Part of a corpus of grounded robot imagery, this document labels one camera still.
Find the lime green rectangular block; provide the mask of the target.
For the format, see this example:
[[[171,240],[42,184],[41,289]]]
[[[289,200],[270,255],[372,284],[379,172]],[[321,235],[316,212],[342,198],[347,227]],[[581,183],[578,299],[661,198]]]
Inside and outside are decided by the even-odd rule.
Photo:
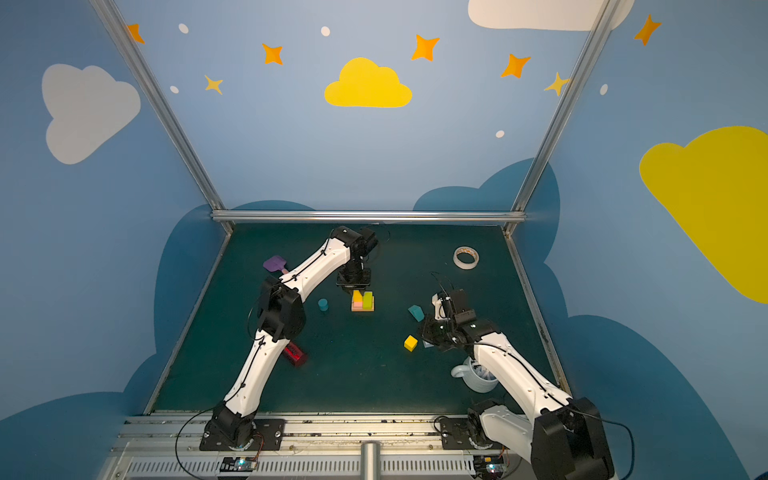
[[[374,294],[371,291],[366,291],[363,294],[362,305],[363,305],[363,308],[366,308],[366,309],[374,308]]]

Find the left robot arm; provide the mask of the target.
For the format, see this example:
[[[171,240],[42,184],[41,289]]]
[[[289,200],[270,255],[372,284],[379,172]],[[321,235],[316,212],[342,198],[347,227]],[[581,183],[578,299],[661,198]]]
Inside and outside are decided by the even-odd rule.
[[[378,245],[373,230],[333,229],[312,255],[279,277],[267,277],[261,286],[253,345],[223,400],[212,409],[200,448],[205,451],[244,451],[258,437],[254,419],[261,396],[278,357],[303,330],[305,302],[332,274],[349,291],[370,285],[365,260]]]

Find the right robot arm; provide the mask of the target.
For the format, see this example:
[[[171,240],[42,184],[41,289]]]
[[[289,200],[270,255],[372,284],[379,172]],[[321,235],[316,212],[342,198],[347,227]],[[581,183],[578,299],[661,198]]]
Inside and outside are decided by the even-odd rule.
[[[595,405],[549,382],[491,322],[427,318],[421,335],[441,351],[465,349],[522,409],[515,414],[493,400],[474,405],[464,428],[467,445],[480,450],[500,444],[528,462],[538,479],[618,477]]]

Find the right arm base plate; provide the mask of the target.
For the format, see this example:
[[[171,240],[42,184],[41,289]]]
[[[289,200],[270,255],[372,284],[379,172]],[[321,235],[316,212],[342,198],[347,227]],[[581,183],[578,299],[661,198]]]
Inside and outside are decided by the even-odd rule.
[[[469,421],[466,417],[453,418],[440,416],[434,426],[444,450],[476,450],[470,439]]]

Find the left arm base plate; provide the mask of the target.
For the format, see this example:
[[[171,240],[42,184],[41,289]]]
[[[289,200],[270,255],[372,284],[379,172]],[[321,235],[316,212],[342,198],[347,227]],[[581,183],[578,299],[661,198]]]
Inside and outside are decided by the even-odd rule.
[[[201,451],[257,452],[276,451],[282,443],[283,419],[251,419],[234,426],[210,420],[199,444]]]

